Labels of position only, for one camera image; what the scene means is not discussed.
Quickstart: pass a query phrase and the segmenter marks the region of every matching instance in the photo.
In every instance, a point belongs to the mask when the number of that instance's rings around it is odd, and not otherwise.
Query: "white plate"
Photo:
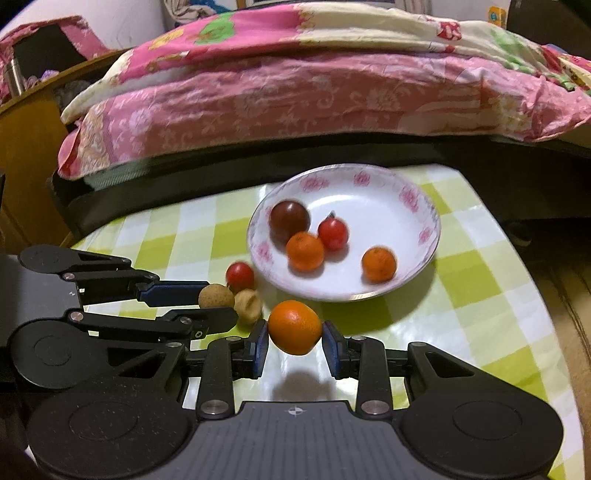
[[[299,275],[269,236],[269,214],[283,200],[297,200],[310,212],[310,232],[334,211],[349,227],[346,254],[327,254],[320,268]],[[386,168],[341,164],[315,168],[279,185],[258,205],[248,225],[252,262],[262,276],[295,296],[354,301],[383,295],[415,277],[432,259],[441,221],[431,199],[413,182]],[[394,252],[398,269],[384,283],[370,283],[361,258],[375,245]]]

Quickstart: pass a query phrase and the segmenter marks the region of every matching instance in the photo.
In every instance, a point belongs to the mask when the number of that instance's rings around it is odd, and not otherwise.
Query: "floral blanket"
[[[206,65],[312,48],[453,53],[543,76],[568,91],[577,85],[589,89],[553,51],[487,22],[351,2],[308,2],[208,17],[129,50],[69,105],[62,120],[70,123],[121,93],[186,79]]]
[[[213,145],[335,132],[544,140],[591,119],[591,97],[478,57],[310,52],[228,60],[103,100],[65,140],[78,179]]]

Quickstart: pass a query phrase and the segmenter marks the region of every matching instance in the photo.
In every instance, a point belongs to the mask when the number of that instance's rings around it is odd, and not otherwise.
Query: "wall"
[[[0,37],[22,24],[70,15],[83,16],[110,48],[133,47],[168,30],[162,0],[35,0],[0,30]]]

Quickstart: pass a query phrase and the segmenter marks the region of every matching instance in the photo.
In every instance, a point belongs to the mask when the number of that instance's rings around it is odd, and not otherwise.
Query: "table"
[[[386,296],[357,303],[306,301],[345,336],[368,335],[386,348],[430,343],[548,401],[559,413],[565,440],[550,476],[584,478],[583,442],[569,372],[556,334],[530,275],[502,229],[456,170],[431,165],[395,169],[419,184],[441,215],[436,257],[413,281]],[[166,280],[225,283],[236,260],[248,260],[246,228],[257,204],[273,185],[194,199],[145,210],[95,231],[77,248],[130,258],[136,268]],[[290,298],[268,284],[259,286],[265,315]],[[169,308],[136,301],[91,306],[89,312],[153,319]],[[213,339],[195,340],[205,348]],[[199,379],[191,379],[185,407],[194,405]],[[335,381],[320,343],[303,357],[273,344],[259,380],[234,382],[236,406],[243,400],[354,403],[356,380]],[[401,379],[392,379],[394,406],[408,404]]]

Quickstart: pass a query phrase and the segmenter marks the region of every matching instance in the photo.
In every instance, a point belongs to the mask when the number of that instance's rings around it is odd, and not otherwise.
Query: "dark red tomato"
[[[284,200],[271,210],[269,227],[273,240],[285,245],[296,233],[308,231],[310,214],[300,202]]]

